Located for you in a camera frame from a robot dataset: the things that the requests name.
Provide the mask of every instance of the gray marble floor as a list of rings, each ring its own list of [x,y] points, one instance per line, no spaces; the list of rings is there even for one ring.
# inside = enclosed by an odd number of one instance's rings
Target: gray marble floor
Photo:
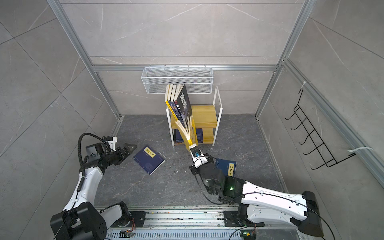
[[[121,165],[105,171],[95,206],[109,206],[119,201],[128,206],[212,205],[203,197],[189,171],[191,157],[186,147],[172,147],[165,115],[125,116],[118,132],[118,144],[125,142],[137,144],[137,150]],[[132,159],[146,144],[166,157],[151,176]],[[201,144],[200,148],[214,157],[237,161],[236,177],[282,190],[253,115],[223,115],[215,146]]]

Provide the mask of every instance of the book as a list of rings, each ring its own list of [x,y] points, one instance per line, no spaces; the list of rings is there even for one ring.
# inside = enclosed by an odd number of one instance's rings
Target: book
[[[183,127],[180,120],[177,120],[176,126],[180,132],[180,135],[185,143],[186,148],[189,150],[189,146],[196,143],[197,144],[197,136],[196,136],[196,127],[195,121],[193,120],[193,116],[187,121],[188,127]]]
[[[180,84],[178,88],[179,91],[175,93],[174,103],[176,104],[182,118],[182,120],[180,119],[180,122],[183,122],[183,126],[187,127],[189,126],[189,120],[192,116],[192,107],[185,84]]]
[[[178,88],[179,85],[167,84],[167,86],[166,86],[166,94],[165,94],[164,100],[165,100],[165,102],[166,102],[170,112],[174,116],[174,118],[182,121],[180,112],[178,111],[178,109],[176,107],[176,104],[174,103],[176,89]]]
[[[196,129],[197,143],[203,143],[203,129]],[[181,137],[180,131],[178,129],[173,129],[173,142],[174,144],[184,144],[184,140]]]
[[[175,104],[175,102],[174,102],[174,101],[175,101],[175,98],[176,98],[176,90],[177,90],[178,87],[180,87],[180,85],[181,85],[181,84],[178,84],[178,85],[174,84],[174,85],[173,85],[172,94],[171,94],[171,96],[170,96],[170,101],[168,101],[168,102],[169,102],[169,105],[171,106],[173,112],[175,113],[175,115],[176,115],[176,117],[177,117],[177,118],[175,118],[175,119],[176,119],[176,120],[180,120],[180,121],[182,121],[180,112],[179,112],[179,110],[177,109],[176,104]]]
[[[234,177],[236,170],[236,161],[229,161],[224,159],[216,159],[216,167],[221,169],[227,176]]]
[[[156,169],[158,169],[165,162],[164,158],[162,158],[159,153],[155,152],[148,145],[136,153],[133,160],[135,160],[135,162],[137,162],[149,175],[156,171]]]

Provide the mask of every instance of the gray tile wall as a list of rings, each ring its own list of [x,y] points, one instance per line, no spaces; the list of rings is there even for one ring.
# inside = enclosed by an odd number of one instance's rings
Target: gray tile wall
[[[109,64],[277,63],[271,57],[282,53],[301,6],[287,0],[63,3],[88,54]]]
[[[291,61],[384,159],[384,2],[317,1]]]
[[[165,113],[164,94],[147,94],[141,72],[104,71],[100,75],[121,114]],[[271,76],[271,71],[216,71],[212,94],[190,94],[189,98],[192,104],[212,104],[218,86],[223,114],[254,114]]]
[[[78,181],[79,135],[115,124],[84,68],[45,0],[0,3],[0,239],[52,239]]]
[[[265,138],[272,149],[278,168],[289,192],[312,191],[320,204],[320,214],[333,228],[336,239],[380,239],[384,234],[381,222],[384,210],[377,208],[384,197],[384,190],[369,170],[354,156],[332,167],[323,166],[320,155],[314,151],[310,139],[303,143],[307,134],[300,121],[293,114],[299,99],[300,85],[286,70],[275,85],[265,106],[260,123]],[[327,144],[338,161],[346,158],[349,146],[304,92],[300,107],[312,122],[314,128]],[[313,128],[306,121],[308,131]],[[319,137],[311,134],[317,145]],[[331,160],[326,148],[320,147],[324,159]],[[327,226],[323,224],[325,239],[332,239]]]
[[[276,64],[300,0],[63,0],[94,64]],[[139,72],[101,72],[122,114],[163,114]],[[253,114],[271,72],[215,72],[224,114]],[[193,96],[209,104],[211,95]]]

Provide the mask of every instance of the open book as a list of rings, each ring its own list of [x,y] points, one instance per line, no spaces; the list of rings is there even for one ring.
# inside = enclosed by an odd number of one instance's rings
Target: open book
[[[189,150],[189,146],[196,143],[197,144],[197,135],[196,135],[196,127],[195,127],[195,121],[193,120],[193,116],[191,116],[187,120],[187,126],[184,127],[180,120],[176,121],[176,126],[179,129],[180,135],[184,140],[185,146]]]

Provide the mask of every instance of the yellow label on book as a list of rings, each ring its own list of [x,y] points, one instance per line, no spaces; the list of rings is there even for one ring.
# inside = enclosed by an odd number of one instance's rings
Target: yellow label on book
[[[150,156],[150,157],[154,157],[156,154],[154,154],[148,147],[146,147],[145,149],[144,149],[144,151],[146,151],[146,153],[148,153],[148,155]]]
[[[229,168],[228,168],[228,176],[233,177],[233,169],[234,168],[235,168],[235,164],[234,163],[230,163],[229,164]]]

